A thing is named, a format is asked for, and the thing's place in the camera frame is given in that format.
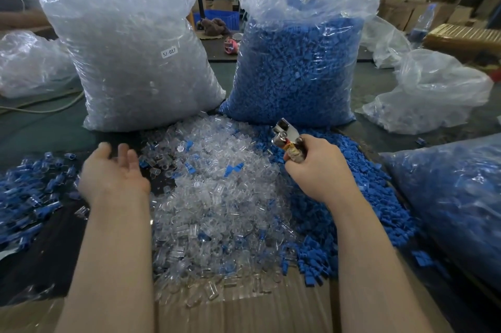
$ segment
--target crumpled plastic bag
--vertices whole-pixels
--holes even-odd
[[[85,90],[84,127],[134,131],[216,108],[225,92],[186,15],[195,0],[40,0]]]
[[[426,49],[405,54],[398,85],[356,110],[389,132],[416,135],[466,123],[489,100],[493,82],[456,58]]]
[[[250,123],[327,127],[354,119],[351,85],[364,19],[379,0],[240,0],[250,15],[234,87],[219,109]]]
[[[77,76],[60,40],[30,31],[9,32],[0,40],[0,95],[7,98],[50,93]]]
[[[403,32],[379,16],[366,20],[360,45],[373,52],[378,69],[397,67],[402,57],[412,50]]]
[[[501,291],[501,134],[381,155],[439,246]]]

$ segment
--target person's left hand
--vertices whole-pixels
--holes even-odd
[[[118,146],[118,157],[110,159],[110,154],[111,145],[102,142],[85,160],[78,191],[87,202],[94,206],[102,196],[148,196],[151,185],[141,175],[136,152],[122,143]]]

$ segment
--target pile of blue plastic pieces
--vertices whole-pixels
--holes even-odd
[[[271,144],[273,136],[270,127],[256,126],[259,133],[257,148],[270,150],[272,162],[282,164],[282,172],[286,173],[284,151]],[[324,138],[337,145],[347,160],[356,183],[366,200],[381,221],[392,244],[402,246],[417,231],[415,219],[409,211],[398,202],[394,190],[388,185],[390,177],[381,170],[381,165],[369,161],[360,151],[358,144],[341,134],[326,130],[304,129],[306,133]],[[305,276],[307,286],[322,284],[322,277],[335,277],[338,273],[337,231],[329,210],[323,203],[318,203],[306,196],[297,186],[291,194],[291,211],[294,228],[305,239],[297,243],[297,266]],[[288,264],[282,265],[286,272]]]
[[[285,118],[295,126],[327,127],[354,119],[350,93],[362,19],[320,25],[247,24],[231,94],[222,114],[253,124]]]
[[[0,175],[0,258],[28,248],[43,223],[63,204],[61,189],[77,180],[73,153],[43,159],[23,159],[20,165]],[[77,191],[68,193],[74,200]]]
[[[439,246],[501,291],[501,134],[383,157]]]

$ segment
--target blue plastic crate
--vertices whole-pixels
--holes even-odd
[[[238,12],[207,9],[205,10],[205,17],[211,20],[216,18],[221,19],[226,23],[230,31],[240,30],[240,14]],[[193,18],[195,19],[195,24],[197,24],[200,21],[200,13],[194,13]]]

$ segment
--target plastic bag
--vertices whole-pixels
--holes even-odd
[[[375,16],[365,22],[360,45],[373,52],[378,69],[395,68],[412,48],[409,40],[395,26]]]
[[[87,98],[84,127],[132,131],[216,108],[224,91],[185,17],[194,0],[41,0]]]
[[[350,92],[364,19],[379,0],[240,0],[250,14],[234,87],[220,112],[231,118],[321,127],[353,120]]]
[[[405,54],[398,86],[357,112],[389,132],[420,134],[466,123],[472,108],[489,100],[493,82],[452,56],[417,49]]]
[[[382,156],[442,249],[501,291],[501,134]]]
[[[77,75],[70,53],[59,40],[29,31],[0,40],[0,95],[25,97],[57,90]]]

